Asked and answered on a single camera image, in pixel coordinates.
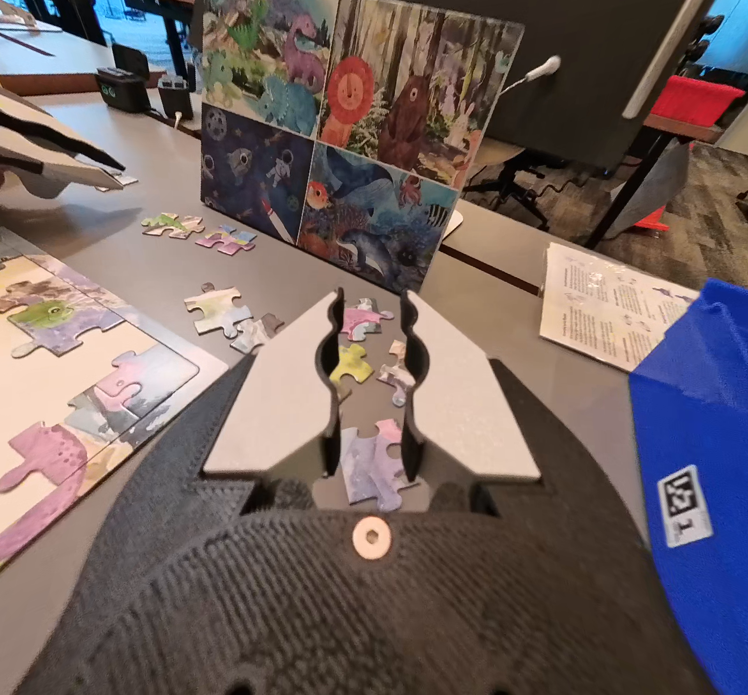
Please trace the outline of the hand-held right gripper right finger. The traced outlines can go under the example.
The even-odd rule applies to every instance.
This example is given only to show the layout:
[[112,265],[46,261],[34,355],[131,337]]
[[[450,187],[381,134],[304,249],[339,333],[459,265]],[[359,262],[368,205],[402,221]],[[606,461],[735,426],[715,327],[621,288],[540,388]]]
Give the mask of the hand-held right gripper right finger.
[[400,451],[409,481],[537,483],[541,471],[486,353],[404,291],[404,367],[412,377]]

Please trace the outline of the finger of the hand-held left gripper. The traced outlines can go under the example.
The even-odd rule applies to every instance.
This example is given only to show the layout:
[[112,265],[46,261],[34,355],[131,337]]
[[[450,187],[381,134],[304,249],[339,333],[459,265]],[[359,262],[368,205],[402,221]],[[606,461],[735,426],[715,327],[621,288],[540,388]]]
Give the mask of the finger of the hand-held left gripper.
[[80,137],[50,113],[13,93],[1,93],[1,125],[48,149],[84,156],[100,165],[124,172],[126,167],[107,152]]
[[109,191],[124,188],[102,168],[37,145],[10,129],[1,129],[1,166],[14,173],[29,193],[47,200],[60,195],[71,183]]

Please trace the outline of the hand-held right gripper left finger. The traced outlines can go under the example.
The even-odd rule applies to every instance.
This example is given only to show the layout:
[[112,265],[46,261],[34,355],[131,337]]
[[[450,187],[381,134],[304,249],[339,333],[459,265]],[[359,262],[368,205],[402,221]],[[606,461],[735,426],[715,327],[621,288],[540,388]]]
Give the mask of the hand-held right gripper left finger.
[[315,482],[335,474],[340,400],[330,376],[340,360],[344,307],[344,291],[336,288],[259,348],[203,464],[205,475]]

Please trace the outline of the green tail brown puzzle piece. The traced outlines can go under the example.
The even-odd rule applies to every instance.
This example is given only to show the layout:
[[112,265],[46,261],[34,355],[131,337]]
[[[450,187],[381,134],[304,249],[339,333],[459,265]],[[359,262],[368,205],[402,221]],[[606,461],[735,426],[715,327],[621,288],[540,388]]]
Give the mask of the green tail brown puzzle piece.
[[203,219],[199,216],[188,215],[181,218],[178,214],[163,212],[142,220],[141,227],[143,235],[153,237],[166,235],[176,240],[187,240],[192,235],[200,234],[205,230]]

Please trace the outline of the dinosaur puzzle board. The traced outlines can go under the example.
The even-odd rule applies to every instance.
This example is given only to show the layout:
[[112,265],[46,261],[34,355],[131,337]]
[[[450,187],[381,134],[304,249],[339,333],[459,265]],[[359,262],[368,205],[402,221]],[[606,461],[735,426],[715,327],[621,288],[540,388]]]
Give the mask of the dinosaur puzzle board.
[[[38,348],[14,359],[11,351],[32,339],[10,324],[8,316],[49,300],[83,309],[76,335],[82,344],[61,357]],[[136,437],[131,440],[107,444],[69,428],[85,446],[88,461],[62,485],[56,487],[34,472],[1,495],[1,563],[5,567],[211,387],[228,366],[4,227],[1,327],[1,476],[23,462],[9,440],[37,422],[63,425],[72,411],[68,402],[112,372],[111,362],[118,355],[127,351],[139,354],[160,343],[200,369],[191,381],[139,418],[133,428]]]

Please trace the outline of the dark grey charger box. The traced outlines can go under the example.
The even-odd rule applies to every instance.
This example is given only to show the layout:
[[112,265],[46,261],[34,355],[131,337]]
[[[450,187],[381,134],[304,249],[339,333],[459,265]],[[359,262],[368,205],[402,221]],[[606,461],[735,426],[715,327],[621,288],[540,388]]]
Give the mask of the dark grey charger box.
[[100,67],[95,79],[106,105],[126,113],[151,110],[145,80],[137,74],[115,67]]

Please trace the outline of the wooden model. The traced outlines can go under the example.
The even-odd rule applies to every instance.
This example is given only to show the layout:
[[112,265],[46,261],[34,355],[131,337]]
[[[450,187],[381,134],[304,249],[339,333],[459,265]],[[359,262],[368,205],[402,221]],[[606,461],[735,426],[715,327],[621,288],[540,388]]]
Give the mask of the wooden model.
[[22,7],[1,0],[1,28],[10,29],[11,27],[23,31],[39,34],[42,29],[37,23],[36,18]]

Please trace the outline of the pink lavender puzzle piece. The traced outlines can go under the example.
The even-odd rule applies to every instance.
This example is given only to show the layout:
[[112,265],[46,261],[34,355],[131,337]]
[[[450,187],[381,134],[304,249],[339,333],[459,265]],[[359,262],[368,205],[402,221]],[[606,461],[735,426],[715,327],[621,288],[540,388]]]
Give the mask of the pink lavender puzzle piece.
[[160,343],[139,354],[122,353],[111,364],[113,371],[96,386],[139,418],[161,405],[200,372],[198,366]]

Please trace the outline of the grey blue puzzle piece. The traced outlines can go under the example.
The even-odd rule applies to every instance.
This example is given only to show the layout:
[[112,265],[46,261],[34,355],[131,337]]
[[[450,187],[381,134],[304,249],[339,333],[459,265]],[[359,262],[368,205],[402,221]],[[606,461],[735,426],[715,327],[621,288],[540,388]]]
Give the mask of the grey blue puzzle piece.
[[62,424],[107,444],[117,439],[131,440],[136,437],[133,428],[137,427],[139,416],[127,409],[125,403],[141,389],[139,383],[131,383],[110,396],[98,384],[92,384],[68,402],[72,411]]

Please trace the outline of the pink dinosaur puzzle piece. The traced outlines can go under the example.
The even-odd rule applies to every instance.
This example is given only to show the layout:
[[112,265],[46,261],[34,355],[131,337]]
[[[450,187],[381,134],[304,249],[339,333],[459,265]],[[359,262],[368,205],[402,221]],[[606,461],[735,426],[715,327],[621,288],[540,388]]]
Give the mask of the pink dinosaur puzzle piece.
[[2,494],[19,486],[34,472],[58,487],[88,461],[83,443],[61,424],[47,426],[37,422],[11,438],[8,444],[23,457],[23,462],[2,475]]

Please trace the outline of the black office chair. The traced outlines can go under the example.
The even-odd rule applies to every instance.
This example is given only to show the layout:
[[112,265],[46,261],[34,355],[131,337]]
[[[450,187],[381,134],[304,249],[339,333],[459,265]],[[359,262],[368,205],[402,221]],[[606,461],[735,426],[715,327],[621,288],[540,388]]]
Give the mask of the black office chair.
[[[567,167],[572,168],[572,177],[562,186],[557,187],[552,183],[544,186],[540,192],[532,188],[524,187],[515,181],[518,173],[528,173],[539,179],[545,179],[546,175],[540,171],[541,167],[551,170],[564,170]],[[541,232],[548,232],[550,224],[547,217],[538,208],[538,200],[549,189],[555,194],[560,194],[567,185],[576,185],[583,187],[591,177],[591,173],[580,169],[579,166],[573,165],[572,161],[551,155],[547,152],[541,152],[533,149],[523,149],[518,154],[506,159],[503,163],[499,175],[493,179],[485,180],[481,183],[470,183],[462,190],[462,198],[467,199],[468,195],[493,195],[493,201],[488,206],[493,212],[498,207],[512,199],[523,207],[537,221],[536,228]]]

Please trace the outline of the grey sheet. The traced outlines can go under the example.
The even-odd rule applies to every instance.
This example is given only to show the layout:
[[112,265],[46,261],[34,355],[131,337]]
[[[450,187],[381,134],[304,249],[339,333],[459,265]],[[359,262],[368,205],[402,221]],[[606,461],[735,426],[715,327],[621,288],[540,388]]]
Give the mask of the grey sheet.
[[669,204],[687,182],[690,143],[671,142],[656,161],[604,239],[610,240]]

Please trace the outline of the illustrated puzzle box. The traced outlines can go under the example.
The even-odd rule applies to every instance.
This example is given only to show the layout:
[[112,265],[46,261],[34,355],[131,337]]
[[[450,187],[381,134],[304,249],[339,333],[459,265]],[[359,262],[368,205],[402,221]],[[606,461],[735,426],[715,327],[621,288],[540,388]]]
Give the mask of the illustrated puzzle box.
[[201,202],[418,292],[525,28],[401,0],[203,0]]

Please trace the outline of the dark grey partition panel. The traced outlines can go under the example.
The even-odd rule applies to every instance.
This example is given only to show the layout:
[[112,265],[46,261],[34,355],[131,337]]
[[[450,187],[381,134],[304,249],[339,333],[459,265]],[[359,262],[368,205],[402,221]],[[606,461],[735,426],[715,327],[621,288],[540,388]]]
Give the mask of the dark grey partition panel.
[[640,114],[622,118],[684,0],[403,0],[520,23],[507,83],[557,55],[559,70],[503,95],[487,135],[601,168],[616,166],[640,130],[697,24],[705,0]]

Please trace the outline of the grey metal bar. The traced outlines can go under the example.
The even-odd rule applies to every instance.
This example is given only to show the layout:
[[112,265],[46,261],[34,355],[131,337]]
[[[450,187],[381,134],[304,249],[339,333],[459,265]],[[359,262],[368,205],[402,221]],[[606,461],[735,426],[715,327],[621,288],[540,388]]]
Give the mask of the grey metal bar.
[[640,114],[659,78],[667,71],[689,24],[697,16],[704,2],[705,0],[684,0],[644,75],[622,110],[623,119],[632,120]]

